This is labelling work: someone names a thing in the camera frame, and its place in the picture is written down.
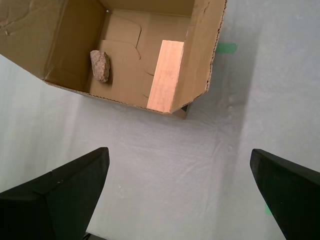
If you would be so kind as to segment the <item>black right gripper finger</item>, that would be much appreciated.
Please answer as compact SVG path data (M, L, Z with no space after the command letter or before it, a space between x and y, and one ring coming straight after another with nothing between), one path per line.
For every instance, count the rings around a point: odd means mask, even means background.
M100 147L0 194L2 240L81 240L103 191L109 149Z
M255 183L287 240L320 238L320 174L262 149L253 149Z

